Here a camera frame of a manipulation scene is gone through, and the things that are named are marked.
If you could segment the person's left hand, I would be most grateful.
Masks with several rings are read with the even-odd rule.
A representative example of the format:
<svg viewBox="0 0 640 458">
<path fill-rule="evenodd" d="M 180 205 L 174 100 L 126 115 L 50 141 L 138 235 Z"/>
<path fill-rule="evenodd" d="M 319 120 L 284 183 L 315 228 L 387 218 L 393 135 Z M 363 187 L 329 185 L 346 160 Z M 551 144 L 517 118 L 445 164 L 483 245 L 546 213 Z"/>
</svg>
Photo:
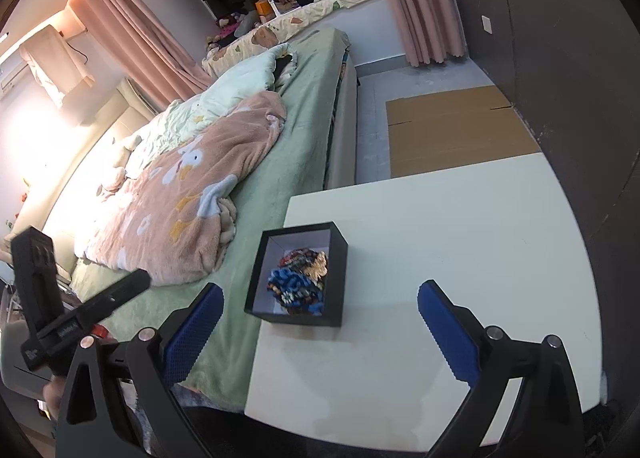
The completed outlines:
<svg viewBox="0 0 640 458">
<path fill-rule="evenodd" d="M 49 414 L 52 418 L 58 418 L 64 388 L 65 378 L 61 376 L 53 376 L 42 390 L 44 401 L 47 404 Z"/>
</svg>

